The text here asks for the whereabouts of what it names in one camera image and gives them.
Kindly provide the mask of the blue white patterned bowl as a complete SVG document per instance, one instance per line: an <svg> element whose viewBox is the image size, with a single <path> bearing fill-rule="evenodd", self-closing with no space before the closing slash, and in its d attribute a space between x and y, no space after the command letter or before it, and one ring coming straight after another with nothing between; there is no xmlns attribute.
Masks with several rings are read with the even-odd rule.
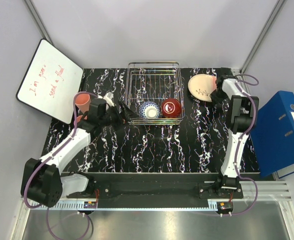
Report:
<svg viewBox="0 0 294 240"><path fill-rule="evenodd" d="M143 119L157 119L160 113L160 107L153 101L145 101L139 107L139 115Z"/></svg>

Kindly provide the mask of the pink rimmed ceramic plate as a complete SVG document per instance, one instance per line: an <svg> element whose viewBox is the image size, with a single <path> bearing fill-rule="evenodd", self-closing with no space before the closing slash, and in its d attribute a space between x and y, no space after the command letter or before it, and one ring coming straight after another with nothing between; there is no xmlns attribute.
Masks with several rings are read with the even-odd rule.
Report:
<svg viewBox="0 0 294 240"><path fill-rule="evenodd" d="M200 101L212 102L211 93L217 89L217 78L208 74L197 74L188 81L188 90Z"/></svg>

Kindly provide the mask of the metal wire dish rack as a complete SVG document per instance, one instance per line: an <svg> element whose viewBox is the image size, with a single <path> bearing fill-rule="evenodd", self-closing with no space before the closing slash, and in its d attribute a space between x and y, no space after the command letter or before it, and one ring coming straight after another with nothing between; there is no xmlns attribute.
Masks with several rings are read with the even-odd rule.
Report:
<svg viewBox="0 0 294 240"><path fill-rule="evenodd" d="M175 117L165 117L162 103L167 99L176 99L181 104L181 113ZM176 61L130 62L127 67L125 104L139 118L132 125L178 125L185 117L184 86L179 63ZM155 103L159 108L157 118L148 119L141 109L147 102Z"/></svg>

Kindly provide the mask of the light pink plastic cup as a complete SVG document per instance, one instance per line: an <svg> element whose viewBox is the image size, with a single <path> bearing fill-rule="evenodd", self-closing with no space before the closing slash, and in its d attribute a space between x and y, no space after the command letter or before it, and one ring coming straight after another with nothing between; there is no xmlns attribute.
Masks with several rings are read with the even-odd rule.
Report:
<svg viewBox="0 0 294 240"><path fill-rule="evenodd" d="M75 98L75 105L82 113L85 113L89 110L90 103L91 97L87 93L81 93Z"/></svg>

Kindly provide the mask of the salmon pink plastic cup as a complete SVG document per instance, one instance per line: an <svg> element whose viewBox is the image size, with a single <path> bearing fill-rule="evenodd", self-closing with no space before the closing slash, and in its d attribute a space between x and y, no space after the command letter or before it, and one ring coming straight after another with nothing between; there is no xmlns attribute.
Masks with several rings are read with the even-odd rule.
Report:
<svg viewBox="0 0 294 240"><path fill-rule="evenodd" d="M76 118L76 122L78 123L81 119L82 119L83 115L79 115L77 118Z"/></svg>

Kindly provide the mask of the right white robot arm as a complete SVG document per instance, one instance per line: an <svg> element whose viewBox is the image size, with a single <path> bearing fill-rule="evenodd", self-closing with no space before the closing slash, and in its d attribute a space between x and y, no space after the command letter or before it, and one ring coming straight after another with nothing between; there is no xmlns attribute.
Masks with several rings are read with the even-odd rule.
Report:
<svg viewBox="0 0 294 240"><path fill-rule="evenodd" d="M226 198L241 189L240 166L245 143L250 131L255 128L258 118L259 98L250 95L240 83L252 85L250 82L238 79L241 74L221 75L216 79L216 90L211 94L214 103L229 99L226 115L228 128L228 143L224 162L213 185L213 192L219 198Z"/></svg>

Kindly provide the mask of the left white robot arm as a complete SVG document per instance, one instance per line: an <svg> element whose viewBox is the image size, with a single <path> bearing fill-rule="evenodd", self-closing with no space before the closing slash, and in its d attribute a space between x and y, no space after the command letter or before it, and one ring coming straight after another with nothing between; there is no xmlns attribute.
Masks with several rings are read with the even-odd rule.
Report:
<svg viewBox="0 0 294 240"><path fill-rule="evenodd" d="M119 107L116 107L105 99L94 99L66 139L40 159L30 158L25 163L20 193L29 208L33 207L29 200L51 208L62 197L74 193L84 198L95 194L93 177L81 172L62 176L62 172L82 149L100 135L104 127L111 126L117 131L139 118L121 100L118 103Z"/></svg>

